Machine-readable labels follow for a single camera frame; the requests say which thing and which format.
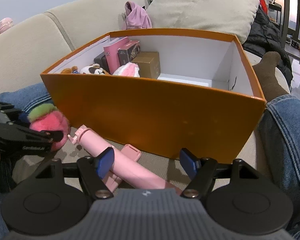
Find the pink selfie stick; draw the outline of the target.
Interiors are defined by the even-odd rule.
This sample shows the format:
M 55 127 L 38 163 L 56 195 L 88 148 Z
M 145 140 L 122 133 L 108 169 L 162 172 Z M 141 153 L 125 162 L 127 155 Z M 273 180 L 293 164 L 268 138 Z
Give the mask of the pink selfie stick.
M 122 150 L 118 150 L 84 125 L 77 129 L 74 137 L 68 135 L 68 139 L 72 144 L 82 146 L 93 157 L 99 157 L 105 150 L 114 152 L 114 162 L 110 167 L 106 168 L 101 164 L 97 168 L 99 176 L 111 192 L 117 189 L 121 181 L 125 181 L 137 189 L 172 188 L 177 194 L 181 194 L 181 189 L 140 165 L 138 159 L 141 152 L 129 144 L 125 145 Z

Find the pink handheld fan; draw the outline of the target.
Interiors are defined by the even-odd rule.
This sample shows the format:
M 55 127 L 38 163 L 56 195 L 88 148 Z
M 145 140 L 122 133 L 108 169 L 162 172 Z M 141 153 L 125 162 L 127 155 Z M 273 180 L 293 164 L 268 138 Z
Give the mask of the pink handheld fan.
M 0 21 L 0 34 L 10 29 L 13 25 L 14 25 L 13 20 L 11 18 L 9 17 L 3 18 Z

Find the dark red box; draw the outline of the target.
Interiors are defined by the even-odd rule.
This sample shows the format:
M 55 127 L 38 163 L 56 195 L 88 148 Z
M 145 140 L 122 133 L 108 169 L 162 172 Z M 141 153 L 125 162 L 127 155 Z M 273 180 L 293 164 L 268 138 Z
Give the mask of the dark red box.
M 140 52 L 140 42 L 137 40 L 131 40 L 124 46 L 118 49 L 118 57 L 120 65 L 125 65 L 131 62 Z

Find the brown cardboard box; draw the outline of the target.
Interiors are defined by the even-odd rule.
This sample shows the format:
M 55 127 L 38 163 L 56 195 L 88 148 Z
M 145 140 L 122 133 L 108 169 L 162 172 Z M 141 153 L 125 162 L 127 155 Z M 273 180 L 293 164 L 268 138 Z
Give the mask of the brown cardboard box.
M 158 52 L 141 51 L 132 62 L 138 65 L 140 77 L 157 79 L 161 73 Z

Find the dark grey box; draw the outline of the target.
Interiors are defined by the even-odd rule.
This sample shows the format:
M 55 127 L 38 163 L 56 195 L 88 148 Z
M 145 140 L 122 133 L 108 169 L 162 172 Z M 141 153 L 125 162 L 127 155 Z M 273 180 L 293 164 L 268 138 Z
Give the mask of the dark grey box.
M 110 73 L 105 53 L 101 53 L 98 56 L 96 56 L 94 58 L 94 64 L 99 64 L 102 69 L 104 69 L 106 72 Z

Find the black jacket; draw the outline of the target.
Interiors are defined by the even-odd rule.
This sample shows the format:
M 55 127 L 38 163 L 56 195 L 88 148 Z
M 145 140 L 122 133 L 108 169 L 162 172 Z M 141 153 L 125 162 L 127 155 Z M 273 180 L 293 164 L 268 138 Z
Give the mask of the black jacket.
M 277 68 L 284 75 L 290 87 L 293 79 L 292 66 L 289 56 L 281 44 L 281 33 L 261 7 L 257 10 L 248 38 L 242 46 L 244 50 L 258 57 L 263 57 L 269 51 L 279 53 L 281 60 Z

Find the beige cushion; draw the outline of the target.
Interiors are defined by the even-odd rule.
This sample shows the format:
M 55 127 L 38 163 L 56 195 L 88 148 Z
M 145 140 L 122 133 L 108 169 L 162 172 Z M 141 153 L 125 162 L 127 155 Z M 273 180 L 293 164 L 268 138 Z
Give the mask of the beige cushion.
M 153 28 L 186 28 L 236 35 L 244 43 L 259 0 L 153 0 L 147 8 Z

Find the dog plush toy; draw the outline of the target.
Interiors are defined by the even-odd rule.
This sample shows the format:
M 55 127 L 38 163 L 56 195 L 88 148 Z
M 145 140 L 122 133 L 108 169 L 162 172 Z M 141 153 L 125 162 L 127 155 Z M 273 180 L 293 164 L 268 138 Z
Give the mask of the dog plush toy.
M 109 75 L 109 73 L 100 67 L 99 64 L 93 64 L 90 66 L 83 67 L 80 71 L 80 74 L 94 74 L 94 75 Z

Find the brown socked right foot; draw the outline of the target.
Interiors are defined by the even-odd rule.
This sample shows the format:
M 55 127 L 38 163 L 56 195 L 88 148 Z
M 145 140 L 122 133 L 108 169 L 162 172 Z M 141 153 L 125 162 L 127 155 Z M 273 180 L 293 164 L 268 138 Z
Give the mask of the brown socked right foot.
M 267 102 L 270 102 L 279 96 L 288 94 L 288 92 L 278 83 L 275 76 L 275 69 L 280 59 L 279 53 L 269 51 L 264 54 L 258 64 L 253 65 L 254 72 Z

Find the pink notebook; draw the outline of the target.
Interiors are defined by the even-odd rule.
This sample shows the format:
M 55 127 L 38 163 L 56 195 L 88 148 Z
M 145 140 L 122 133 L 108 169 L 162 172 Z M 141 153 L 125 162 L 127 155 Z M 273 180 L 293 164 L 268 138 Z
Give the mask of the pink notebook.
M 110 74 L 113 74 L 120 66 L 118 49 L 129 42 L 128 37 L 118 37 L 110 40 L 104 47 L 108 68 Z

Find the pink garment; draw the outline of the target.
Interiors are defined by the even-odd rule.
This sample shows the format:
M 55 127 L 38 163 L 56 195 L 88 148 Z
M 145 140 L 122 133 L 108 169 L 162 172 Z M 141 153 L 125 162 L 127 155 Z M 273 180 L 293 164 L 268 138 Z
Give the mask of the pink garment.
M 150 28 L 152 28 L 152 23 L 146 10 L 134 2 L 126 2 L 125 13 L 123 14 L 123 24 L 121 29 L 129 30 Z

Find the beige sofa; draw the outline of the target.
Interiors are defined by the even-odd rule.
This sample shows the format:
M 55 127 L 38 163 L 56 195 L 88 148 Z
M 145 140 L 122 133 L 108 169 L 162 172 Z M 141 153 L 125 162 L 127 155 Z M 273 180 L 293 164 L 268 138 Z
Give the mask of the beige sofa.
M 77 0 L 34 15 L 5 31 L 0 35 L 0 93 L 42 83 L 40 73 L 53 63 L 102 34 L 119 30 L 127 1 L 148 6 L 147 0 Z M 237 157 L 271 178 L 259 137 L 254 131 Z M 85 150 L 70 142 L 56 153 L 64 163 L 85 155 Z M 16 183 L 23 181 L 49 159 L 22 157 L 12 178 Z M 189 182 L 177 160 L 142 152 L 139 163 L 181 189 Z

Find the blue jeans right leg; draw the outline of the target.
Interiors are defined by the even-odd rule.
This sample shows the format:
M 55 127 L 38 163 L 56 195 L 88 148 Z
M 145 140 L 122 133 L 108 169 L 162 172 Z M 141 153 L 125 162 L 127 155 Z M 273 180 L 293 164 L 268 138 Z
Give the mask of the blue jeans right leg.
M 286 94 L 268 102 L 258 131 L 273 182 L 293 203 L 287 231 L 300 239 L 300 100 Z

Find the pink white plush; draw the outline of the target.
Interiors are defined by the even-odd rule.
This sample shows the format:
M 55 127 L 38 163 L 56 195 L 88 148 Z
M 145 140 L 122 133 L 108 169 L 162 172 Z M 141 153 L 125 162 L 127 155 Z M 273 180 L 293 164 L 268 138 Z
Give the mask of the pink white plush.
M 136 63 L 129 62 L 117 68 L 113 73 L 115 76 L 140 77 L 139 67 Z

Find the pink strawberry plush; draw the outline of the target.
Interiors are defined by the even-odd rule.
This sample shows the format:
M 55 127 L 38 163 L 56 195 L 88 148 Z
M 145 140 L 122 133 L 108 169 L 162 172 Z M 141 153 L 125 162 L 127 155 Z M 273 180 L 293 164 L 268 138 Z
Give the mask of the pink strawberry plush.
M 70 124 L 67 118 L 52 103 L 44 103 L 32 109 L 28 116 L 30 129 L 35 131 L 62 131 L 62 139 L 53 142 L 51 152 L 61 149 L 68 139 Z

